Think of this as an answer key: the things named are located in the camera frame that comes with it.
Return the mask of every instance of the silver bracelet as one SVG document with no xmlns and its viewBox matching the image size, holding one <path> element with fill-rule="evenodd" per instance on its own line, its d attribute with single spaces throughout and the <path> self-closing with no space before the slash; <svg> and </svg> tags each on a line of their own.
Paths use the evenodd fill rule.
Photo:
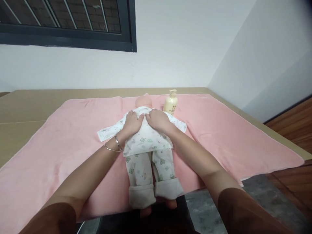
<svg viewBox="0 0 312 234">
<path fill-rule="evenodd" d="M 116 139 L 116 143 L 117 143 L 117 145 L 118 145 L 118 148 L 122 151 L 122 150 L 124 150 L 122 147 L 120 147 L 120 145 L 119 145 L 119 142 L 118 142 L 118 139 L 117 139 L 117 135 L 115 135 L 115 139 Z"/>
<path fill-rule="evenodd" d="M 121 151 L 122 151 L 122 150 L 117 151 L 117 150 L 110 149 L 110 148 L 108 148 L 108 147 L 106 146 L 106 143 L 104 144 L 104 146 L 105 146 L 106 149 L 109 149 L 109 150 L 114 151 L 114 152 L 121 152 Z"/>
</svg>

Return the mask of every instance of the doll head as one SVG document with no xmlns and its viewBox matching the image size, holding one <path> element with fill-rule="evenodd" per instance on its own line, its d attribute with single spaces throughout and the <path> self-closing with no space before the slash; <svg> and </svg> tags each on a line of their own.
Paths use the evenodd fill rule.
<svg viewBox="0 0 312 234">
<path fill-rule="evenodd" d="M 152 99 L 150 99 L 149 94 L 144 94 L 136 99 L 136 108 L 146 106 L 152 108 Z"/>
</svg>

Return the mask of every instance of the table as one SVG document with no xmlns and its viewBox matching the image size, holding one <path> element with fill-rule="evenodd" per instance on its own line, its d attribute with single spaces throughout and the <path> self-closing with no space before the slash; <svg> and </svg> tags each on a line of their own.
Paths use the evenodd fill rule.
<svg viewBox="0 0 312 234">
<path fill-rule="evenodd" d="M 169 94 L 173 88 L 136 89 L 59 89 L 16 90 L 0 98 L 0 167 L 9 161 L 45 123 L 47 118 L 65 101 L 73 98 L 137 97 Z M 178 94 L 210 94 L 271 138 L 292 149 L 304 160 L 312 155 L 255 118 L 233 106 L 208 88 L 175 88 Z"/>
</svg>

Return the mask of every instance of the doll foot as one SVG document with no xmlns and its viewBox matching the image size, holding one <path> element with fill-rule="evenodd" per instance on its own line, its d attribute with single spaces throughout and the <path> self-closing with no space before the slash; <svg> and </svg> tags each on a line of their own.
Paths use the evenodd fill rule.
<svg viewBox="0 0 312 234">
<path fill-rule="evenodd" d="M 166 206 L 169 209 L 173 210 L 173 209 L 177 208 L 178 205 L 176 204 L 176 200 L 174 199 L 174 200 L 166 200 Z"/>
<path fill-rule="evenodd" d="M 148 206 L 145 209 L 140 210 L 140 218 L 146 218 L 152 213 L 152 207 Z"/>
</svg>

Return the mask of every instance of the brown sleeve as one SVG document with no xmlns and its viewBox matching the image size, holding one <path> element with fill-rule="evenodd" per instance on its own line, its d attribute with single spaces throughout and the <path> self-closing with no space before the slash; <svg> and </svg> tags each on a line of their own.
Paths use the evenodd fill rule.
<svg viewBox="0 0 312 234">
<path fill-rule="evenodd" d="M 75 231 L 76 213 L 68 203 L 55 203 L 40 210 L 23 228 L 20 234 L 59 233 Z"/>
<path fill-rule="evenodd" d="M 291 233 L 246 192 L 237 188 L 221 192 L 218 210 L 229 234 Z"/>
</svg>

